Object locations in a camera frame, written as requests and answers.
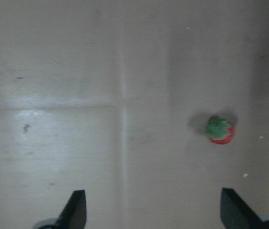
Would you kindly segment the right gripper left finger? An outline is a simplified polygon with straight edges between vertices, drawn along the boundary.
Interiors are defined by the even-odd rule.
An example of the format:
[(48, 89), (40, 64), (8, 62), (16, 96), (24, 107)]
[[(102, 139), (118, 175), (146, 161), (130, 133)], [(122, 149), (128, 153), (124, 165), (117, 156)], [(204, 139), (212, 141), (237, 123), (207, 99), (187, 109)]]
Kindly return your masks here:
[(85, 190), (72, 193), (64, 209), (56, 220), (58, 229), (84, 229), (87, 222)]

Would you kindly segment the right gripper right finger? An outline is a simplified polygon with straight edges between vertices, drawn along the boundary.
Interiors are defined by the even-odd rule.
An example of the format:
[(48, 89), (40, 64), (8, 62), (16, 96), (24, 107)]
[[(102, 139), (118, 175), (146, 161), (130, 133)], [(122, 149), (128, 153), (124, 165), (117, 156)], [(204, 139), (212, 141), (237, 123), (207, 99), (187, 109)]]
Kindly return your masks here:
[(263, 222), (232, 188), (222, 188), (220, 219), (226, 229), (262, 229)]

